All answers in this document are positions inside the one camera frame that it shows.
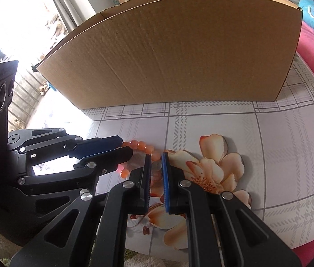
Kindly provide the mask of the floral plaid table mat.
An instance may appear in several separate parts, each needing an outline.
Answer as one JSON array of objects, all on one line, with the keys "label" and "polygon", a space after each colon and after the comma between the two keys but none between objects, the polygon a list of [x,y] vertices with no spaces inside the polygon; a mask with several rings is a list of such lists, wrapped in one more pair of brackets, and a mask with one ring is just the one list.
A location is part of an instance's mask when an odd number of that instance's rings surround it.
[{"label": "floral plaid table mat", "polygon": [[85,110],[91,137],[118,135],[133,158],[107,190],[143,164],[143,148],[210,192],[234,192],[293,250],[314,240],[314,74],[296,55],[274,102],[197,101]]}]

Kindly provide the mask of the brown cardboard box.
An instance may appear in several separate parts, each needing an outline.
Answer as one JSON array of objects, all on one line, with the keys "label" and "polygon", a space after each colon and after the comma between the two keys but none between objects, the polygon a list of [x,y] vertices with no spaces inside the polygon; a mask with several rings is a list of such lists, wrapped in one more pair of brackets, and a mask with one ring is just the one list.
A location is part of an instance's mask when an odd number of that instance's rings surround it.
[{"label": "brown cardboard box", "polygon": [[288,0],[130,0],[72,30],[37,68],[79,109],[273,101],[301,26]]}]

